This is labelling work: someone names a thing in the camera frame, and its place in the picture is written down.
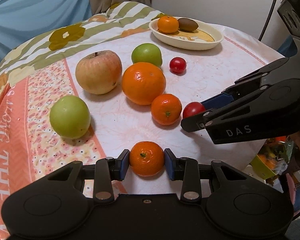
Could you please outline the blue fabric sheet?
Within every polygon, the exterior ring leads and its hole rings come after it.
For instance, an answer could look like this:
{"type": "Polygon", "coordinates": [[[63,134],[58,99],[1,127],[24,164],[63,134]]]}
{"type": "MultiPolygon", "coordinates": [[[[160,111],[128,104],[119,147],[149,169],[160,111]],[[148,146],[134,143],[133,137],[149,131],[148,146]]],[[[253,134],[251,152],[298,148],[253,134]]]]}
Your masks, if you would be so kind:
{"type": "Polygon", "coordinates": [[[90,16],[89,0],[0,0],[0,62],[29,39],[90,16]]]}

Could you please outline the large red-yellow apple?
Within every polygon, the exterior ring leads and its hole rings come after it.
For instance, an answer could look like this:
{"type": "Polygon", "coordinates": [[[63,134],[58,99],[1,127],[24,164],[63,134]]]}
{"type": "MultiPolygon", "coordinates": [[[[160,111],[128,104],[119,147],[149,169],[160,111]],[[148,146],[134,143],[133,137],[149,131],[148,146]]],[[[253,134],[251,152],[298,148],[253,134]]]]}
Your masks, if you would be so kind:
{"type": "Polygon", "coordinates": [[[82,58],[75,70],[78,84],[88,93],[102,95],[112,91],[122,75],[119,56],[111,50],[97,51],[82,58]]]}

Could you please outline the small mandarin orange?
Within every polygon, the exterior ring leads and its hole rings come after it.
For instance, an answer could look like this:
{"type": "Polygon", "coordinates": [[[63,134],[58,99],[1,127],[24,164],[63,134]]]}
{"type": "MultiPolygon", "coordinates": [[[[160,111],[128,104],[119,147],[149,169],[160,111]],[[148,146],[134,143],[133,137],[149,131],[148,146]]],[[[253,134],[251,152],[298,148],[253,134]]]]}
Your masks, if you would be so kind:
{"type": "Polygon", "coordinates": [[[164,167],[164,151],[155,142],[138,142],[130,151],[129,163],[136,175],[141,177],[154,176],[164,167]]]}

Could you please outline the green apple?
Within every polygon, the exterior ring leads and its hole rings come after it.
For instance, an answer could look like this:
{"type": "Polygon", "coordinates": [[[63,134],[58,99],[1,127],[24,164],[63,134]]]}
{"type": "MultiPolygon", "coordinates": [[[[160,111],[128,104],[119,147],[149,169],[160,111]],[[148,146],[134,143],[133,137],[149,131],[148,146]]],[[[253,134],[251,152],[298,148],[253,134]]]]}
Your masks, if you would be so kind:
{"type": "Polygon", "coordinates": [[[87,133],[91,116],[86,103],[77,96],[66,95],[51,107],[50,124],[63,138],[79,139],[87,133]]]}
{"type": "Polygon", "coordinates": [[[157,67],[162,66],[162,54],[158,46],[152,43],[143,43],[137,46],[131,55],[133,63],[148,62],[157,67]]]}

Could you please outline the large orange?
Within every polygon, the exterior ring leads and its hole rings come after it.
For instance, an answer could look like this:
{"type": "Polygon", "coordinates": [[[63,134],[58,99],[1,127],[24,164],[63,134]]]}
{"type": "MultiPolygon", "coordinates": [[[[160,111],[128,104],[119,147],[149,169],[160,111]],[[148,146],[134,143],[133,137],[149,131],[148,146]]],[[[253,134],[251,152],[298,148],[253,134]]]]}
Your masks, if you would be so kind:
{"type": "Polygon", "coordinates": [[[125,70],[121,86],[131,102],[147,106],[164,93],[166,77],[159,67],[148,62],[138,62],[125,70]]]}

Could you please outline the green striped floral quilt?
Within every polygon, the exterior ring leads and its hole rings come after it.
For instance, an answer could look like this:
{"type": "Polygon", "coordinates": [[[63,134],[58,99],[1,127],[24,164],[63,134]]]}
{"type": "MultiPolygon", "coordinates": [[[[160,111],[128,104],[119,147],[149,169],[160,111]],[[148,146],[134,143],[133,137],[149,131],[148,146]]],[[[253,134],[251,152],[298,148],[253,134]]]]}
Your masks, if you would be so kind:
{"type": "Polygon", "coordinates": [[[149,22],[163,16],[138,2],[112,5],[88,20],[40,34],[11,50],[0,62],[0,94],[34,71],[43,69],[98,44],[149,30],[149,22]]]}

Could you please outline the mandarin in bowl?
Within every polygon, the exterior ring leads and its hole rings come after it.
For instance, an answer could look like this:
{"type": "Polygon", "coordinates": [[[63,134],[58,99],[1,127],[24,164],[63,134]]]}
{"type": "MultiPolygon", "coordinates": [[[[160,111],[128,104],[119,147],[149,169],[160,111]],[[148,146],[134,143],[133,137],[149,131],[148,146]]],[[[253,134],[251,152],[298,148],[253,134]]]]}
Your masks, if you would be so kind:
{"type": "Polygon", "coordinates": [[[158,30],[162,33],[172,34],[178,31],[179,22],[172,16],[162,16],[158,20],[158,30]]]}

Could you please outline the small red cherry tomato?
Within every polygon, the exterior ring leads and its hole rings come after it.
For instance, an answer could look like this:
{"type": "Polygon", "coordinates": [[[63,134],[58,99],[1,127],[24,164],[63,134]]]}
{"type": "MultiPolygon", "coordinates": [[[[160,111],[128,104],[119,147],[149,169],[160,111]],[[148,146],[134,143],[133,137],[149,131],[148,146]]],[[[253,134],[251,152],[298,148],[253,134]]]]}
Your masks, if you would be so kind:
{"type": "Polygon", "coordinates": [[[169,67],[174,74],[182,74],[186,70],[186,61],[181,57],[175,57],[171,59],[169,67]]]}

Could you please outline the pink white floral towel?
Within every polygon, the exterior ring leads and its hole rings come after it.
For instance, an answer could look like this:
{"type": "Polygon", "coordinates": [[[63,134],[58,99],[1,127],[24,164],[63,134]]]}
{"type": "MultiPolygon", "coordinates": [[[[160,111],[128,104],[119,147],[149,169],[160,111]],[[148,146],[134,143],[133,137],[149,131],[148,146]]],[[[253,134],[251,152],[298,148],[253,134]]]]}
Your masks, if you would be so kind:
{"type": "Polygon", "coordinates": [[[1,206],[9,194],[74,160],[94,164],[103,157],[117,157],[140,141],[156,142],[179,157],[200,163],[219,159],[244,169],[263,141],[214,145],[204,130],[186,133],[179,122],[170,126],[157,124],[150,107],[132,103],[120,86],[107,94],[93,95],[85,92],[75,78],[77,63],[90,53],[112,50],[127,68],[136,46],[153,43],[162,53],[166,92],[186,105],[218,94],[238,78],[281,57],[239,30],[224,26],[218,26],[218,30],[224,40],[206,51],[174,48],[144,31],[98,44],[7,85],[0,94],[0,239],[8,237],[1,206]],[[175,57],[186,61],[182,74],[170,71],[169,63],[175,57]],[[49,122],[52,105],[66,94],[80,97],[91,114],[90,131],[79,140],[62,139],[49,122]]]}

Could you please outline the small mandarin with stem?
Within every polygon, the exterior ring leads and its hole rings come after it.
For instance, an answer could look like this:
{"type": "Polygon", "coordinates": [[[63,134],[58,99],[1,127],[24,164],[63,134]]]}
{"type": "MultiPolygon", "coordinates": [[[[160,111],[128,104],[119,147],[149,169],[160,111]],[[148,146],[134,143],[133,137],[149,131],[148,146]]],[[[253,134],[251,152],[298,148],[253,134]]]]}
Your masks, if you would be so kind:
{"type": "Polygon", "coordinates": [[[157,96],[151,104],[153,120],[164,126],[174,124],[179,119],[181,111],[181,101],[173,94],[157,96]]]}

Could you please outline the brown kiwi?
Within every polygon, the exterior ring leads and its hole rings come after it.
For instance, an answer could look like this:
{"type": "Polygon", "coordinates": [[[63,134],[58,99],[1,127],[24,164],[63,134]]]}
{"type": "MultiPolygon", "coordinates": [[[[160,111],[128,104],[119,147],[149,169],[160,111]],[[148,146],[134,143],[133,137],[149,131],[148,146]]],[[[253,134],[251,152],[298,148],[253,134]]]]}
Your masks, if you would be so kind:
{"type": "Polygon", "coordinates": [[[179,18],[179,30],[186,32],[193,32],[198,29],[198,23],[189,18],[179,18]]]}

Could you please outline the cream oval bowl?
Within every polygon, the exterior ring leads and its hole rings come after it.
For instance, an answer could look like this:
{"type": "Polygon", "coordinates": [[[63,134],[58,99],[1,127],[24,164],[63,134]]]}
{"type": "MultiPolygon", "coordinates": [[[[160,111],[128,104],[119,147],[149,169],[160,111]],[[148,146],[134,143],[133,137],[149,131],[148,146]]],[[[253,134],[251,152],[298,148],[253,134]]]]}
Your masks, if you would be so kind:
{"type": "Polygon", "coordinates": [[[158,19],[149,23],[153,35],[161,42],[170,46],[187,50],[209,50],[220,44],[224,35],[211,24],[194,20],[198,28],[193,32],[177,31],[174,34],[165,34],[159,31],[158,19]]]}

